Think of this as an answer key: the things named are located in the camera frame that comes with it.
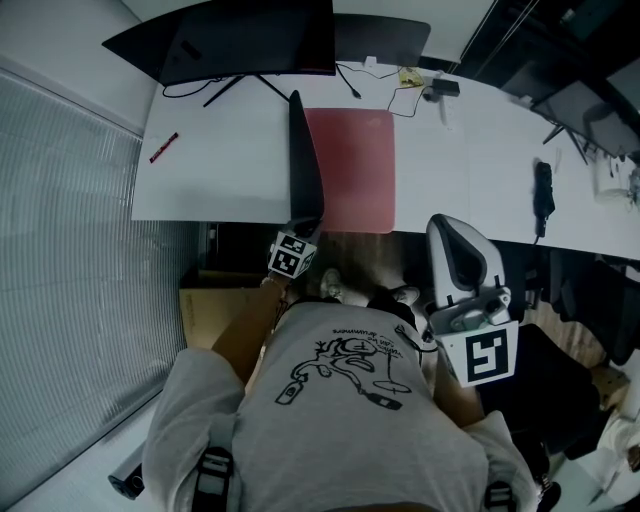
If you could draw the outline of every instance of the red marker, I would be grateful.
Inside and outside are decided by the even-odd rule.
[[[164,153],[164,150],[167,149],[169,147],[169,145],[178,138],[178,132],[174,133],[171,137],[169,137],[169,140],[167,142],[165,142],[158,151],[155,152],[155,154],[149,158],[149,162],[153,163],[155,162],[158,157]]]

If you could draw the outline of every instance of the clamp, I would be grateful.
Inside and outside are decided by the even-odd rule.
[[[511,321],[498,249],[470,225],[434,215],[427,240],[437,310],[429,323],[462,386],[513,375],[518,323]]]

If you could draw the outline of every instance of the black monitor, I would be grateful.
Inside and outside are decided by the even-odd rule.
[[[532,110],[582,135],[613,157],[640,151],[638,113],[615,92],[607,99],[577,81],[534,104]]]
[[[336,14],[336,60],[416,67],[431,33],[428,23],[369,16]]]
[[[238,75],[335,74],[331,0],[213,0],[102,44],[164,86]]]

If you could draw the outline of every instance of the white desk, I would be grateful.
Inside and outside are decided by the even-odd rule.
[[[379,66],[380,75],[394,71]],[[299,90],[305,107],[385,109],[397,77],[375,80],[345,70],[362,94],[357,100],[339,76],[268,76],[285,95]],[[253,77],[207,108],[224,84],[194,96],[153,101],[136,179],[134,220],[284,223],[289,220],[288,104]],[[174,87],[168,94],[194,90]],[[411,113],[419,89],[399,91],[394,111]],[[447,130],[435,104],[420,100],[416,117],[394,118],[396,223],[424,231],[431,215],[469,216],[464,131]],[[174,133],[179,137],[156,162],[149,157]]]
[[[384,75],[392,66],[377,66]],[[396,77],[375,80],[344,70],[362,94],[353,98],[339,76],[268,76],[285,95],[299,90],[305,107],[385,109]],[[432,71],[423,71],[434,76]],[[541,244],[640,259],[640,213],[594,200],[593,175],[566,134],[546,146],[552,126],[503,92],[471,80],[460,83],[453,129],[438,105],[420,100],[412,119],[394,117],[395,230],[424,232],[435,213],[471,223],[485,236],[532,243],[533,162],[555,168],[556,212]],[[200,84],[171,88],[184,94]],[[222,84],[182,99],[156,91],[136,179],[134,220],[284,223],[289,220],[288,105],[264,84],[245,78],[207,108]],[[419,89],[400,91],[393,111],[410,114]],[[174,133],[179,138],[153,164],[149,157]]]
[[[533,169],[540,159],[555,170],[556,211],[539,243],[640,259],[640,212],[630,211],[622,201],[600,204],[594,199],[596,179],[608,188],[619,187],[620,182],[628,186],[631,161],[624,165],[621,178],[616,175],[607,183],[608,159],[587,167],[566,132],[543,146],[552,125],[508,94],[465,80],[460,99],[469,155],[470,219],[475,228],[494,240],[533,243]]]

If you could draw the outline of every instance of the sneaker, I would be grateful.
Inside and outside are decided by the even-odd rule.
[[[335,268],[328,269],[322,276],[320,281],[320,297],[326,299],[327,297],[333,297],[342,302],[344,285],[340,278],[340,272]]]
[[[391,295],[396,302],[411,306],[420,298],[420,290],[415,286],[401,286],[391,290]]]

